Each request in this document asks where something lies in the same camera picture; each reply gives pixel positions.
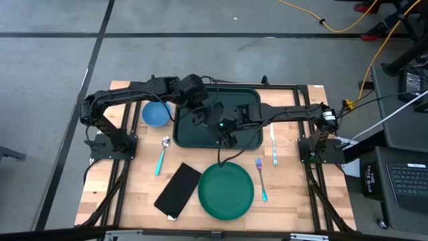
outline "blue-handled spoon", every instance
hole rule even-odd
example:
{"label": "blue-handled spoon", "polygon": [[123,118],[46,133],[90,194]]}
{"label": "blue-handled spoon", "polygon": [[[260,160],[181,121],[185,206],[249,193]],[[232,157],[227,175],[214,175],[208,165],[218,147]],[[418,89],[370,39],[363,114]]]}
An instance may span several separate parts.
{"label": "blue-handled spoon", "polygon": [[159,175],[159,173],[161,172],[163,156],[165,154],[165,150],[167,149],[167,147],[169,147],[169,136],[164,136],[162,138],[162,146],[163,146],[163,150],[162,150],[162,153],[160,154],[158,164],[156,165],[156,170],[154,171],[154,175]]}

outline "butcher block tabletop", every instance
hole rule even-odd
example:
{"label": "butcher block tabletop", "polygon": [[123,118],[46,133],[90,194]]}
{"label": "butcher block tabletop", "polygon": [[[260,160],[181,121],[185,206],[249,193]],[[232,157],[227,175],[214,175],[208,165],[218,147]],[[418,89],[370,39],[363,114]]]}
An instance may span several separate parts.
{"label": "butcher block tabletop", "polygon": [[[113,81],[110,89],[125,88],[128,81]],[[292,90],[256,89],[261,101],[272,106],[294,106]],[[309,85],[310,102],[327,103],[323,86]],[[147,102],[142,102],[141,109]],[[175,111],[174,104],[168,102]],[[130,130],[135,103],[131,106],[128,130]],[[109,107],[104,115],[117,127],[122,122],[124,104]],[[223,221],[211,217],[201,206],[197,188],[176,221],[170,221],[158,210],[154,201],[161,194],[181,163],[186,163],[203,173],[206,168],[217,162],[216,149],[194,149],[177,146],[173,140],[165,152],[163,166],[159,176],[154,175],[158,158],[162,152],[162,138],[173,136],[171,121],[164,127],[148,127],[138,120],[136,134],[138,144],[134,160],[131,161],[122,214],[121,228],[167,229],[167,230],[223,230],[258,232],[313,232],[314,225],[308,194],[304,166],[300,163],[297,139],[300,137],[297,122],[275,123],[275,138],[278,165],[272,161],[272,140],[270,127],[263,128],[263,143],[253,151],[246,151],[230,162],[243,167],[251,176],[254,184],[254,200],[242,217]],[[221,159],[234,155],[237,150],[222,150]],[[263,159],[263,181],[268,201],[261,199],[261,184],[255,167],[256,157]],[[112,169],[112,160],[101,160],[89,170],[80,201],[76,224],[86,221],[101,203],[108,187]],[[323,165],[328,199],[344,219],[355,229],[344,174],[333,164]],[[317,198],[321,228],[326,228],[322,204]],[[112,224],[116,198],[110,206],[107,224]]]}

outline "bowl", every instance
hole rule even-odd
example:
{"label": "bowl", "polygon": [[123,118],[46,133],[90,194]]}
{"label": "bowl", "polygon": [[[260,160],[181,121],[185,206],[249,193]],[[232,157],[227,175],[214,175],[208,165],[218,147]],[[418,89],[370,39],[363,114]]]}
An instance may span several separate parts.
{"label": "bowl", "polygon": [[168,112],[171,113],[171,107],[165,103],[168,110],[161,102],[147,103],[141,112],[143,121],[150,127],[163,127],[169,121]]}

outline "blue-handled fork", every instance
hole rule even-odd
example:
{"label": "blue-handled fork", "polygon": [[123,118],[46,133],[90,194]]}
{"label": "blue-handled fork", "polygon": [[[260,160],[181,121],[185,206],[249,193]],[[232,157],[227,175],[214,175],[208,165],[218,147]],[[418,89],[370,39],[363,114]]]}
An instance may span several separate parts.
{"label": "blue-handled fork", "polygon": [[260,181],[261,181],[261,194],[263,195],[263,201],[266,202],[268,200],[268,196],[266,195],[265,185],[263,184],[263,177],[261,176],[261,157],[258,157],[255,160],[255,166],[257,167],[257,170],[259,170]]}

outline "tray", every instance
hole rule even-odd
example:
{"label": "tray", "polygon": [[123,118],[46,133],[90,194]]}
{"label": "tray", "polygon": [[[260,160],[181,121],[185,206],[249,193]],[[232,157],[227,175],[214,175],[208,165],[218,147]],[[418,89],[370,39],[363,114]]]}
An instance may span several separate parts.
{"label": "tray", "polygon": [[[210,104],[217,94],[216,87],[206,87],[209,98],[205,100],[204,104]],[[260,95],[252,88],[219,88],[218,102],[222,102],[225,108],[235,110],[237,105],[249,104],[252,102],[260,103]],[[192,123],[192,114],[188,114],[183,119],[179,120],[181,116],[187,113],[186,109],[175,109],[175,119],[178,120],[174,123],[173,140],[180,147],[188,148],[218,148],[216,140],[209,134],[208,130],[199,125],[195,127]],[[256,130],[235,131],[232,135],[236,136],[236,146],[228,149],[242,149],[244,148],[250,138],[255,134]],[[257,137],[251,142],[248,150],[257,149],[263,142],[263,131],[257,134]]]}

